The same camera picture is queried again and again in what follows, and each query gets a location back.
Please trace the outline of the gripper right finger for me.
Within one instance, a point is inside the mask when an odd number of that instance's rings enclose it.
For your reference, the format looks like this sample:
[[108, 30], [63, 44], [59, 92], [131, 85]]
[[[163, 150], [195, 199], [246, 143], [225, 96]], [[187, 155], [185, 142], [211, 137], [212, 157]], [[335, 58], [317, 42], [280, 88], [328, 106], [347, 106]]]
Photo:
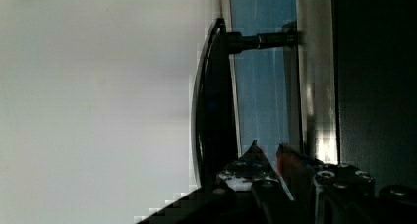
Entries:
[[287, 144], [278, 147], [276, 168], [314, 224], [376, 224], [375, 180], [368, 172], [324, 163]]

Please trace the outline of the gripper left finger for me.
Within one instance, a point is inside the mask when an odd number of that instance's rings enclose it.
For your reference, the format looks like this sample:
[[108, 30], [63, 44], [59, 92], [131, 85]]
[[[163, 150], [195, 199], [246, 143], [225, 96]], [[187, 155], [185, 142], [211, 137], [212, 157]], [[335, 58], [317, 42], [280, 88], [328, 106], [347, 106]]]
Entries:
[[294, 224], [292, 194], [255, 140], [215, 181], [231, 198], [220, 216], [222, 224]]

